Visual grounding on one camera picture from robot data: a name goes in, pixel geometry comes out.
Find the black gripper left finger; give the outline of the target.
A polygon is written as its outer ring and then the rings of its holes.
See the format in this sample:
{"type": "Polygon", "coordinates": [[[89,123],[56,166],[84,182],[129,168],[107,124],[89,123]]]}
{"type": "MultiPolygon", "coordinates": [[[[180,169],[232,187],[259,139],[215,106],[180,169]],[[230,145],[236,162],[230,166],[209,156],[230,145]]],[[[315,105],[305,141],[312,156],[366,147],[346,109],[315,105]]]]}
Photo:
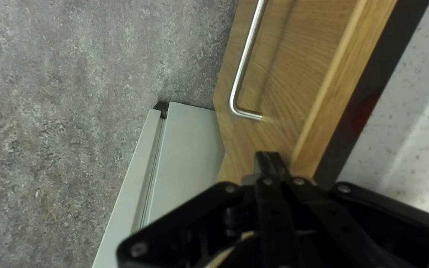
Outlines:
{"type": "Polygon", "coordinates": [[[256,151],[253,184],[215,182],[116,248],[119,268],[202,268],[220,251],[245,251],[239,263],[293,268],[294,239],[282,197],[287,175],[275,151],[256,151]]]}

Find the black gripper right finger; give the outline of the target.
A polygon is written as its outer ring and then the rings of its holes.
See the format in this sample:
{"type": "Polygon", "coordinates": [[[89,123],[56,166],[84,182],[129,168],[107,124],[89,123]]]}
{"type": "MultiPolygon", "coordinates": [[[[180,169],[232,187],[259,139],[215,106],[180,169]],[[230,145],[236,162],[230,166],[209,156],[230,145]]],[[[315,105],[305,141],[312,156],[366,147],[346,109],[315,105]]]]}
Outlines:
{"type": "Polygon", "coordinates": [[[300,268],[429,268],[429,212],[352,182],[324,190],[290,175],[278,153],[272,171],[300,268]]]}

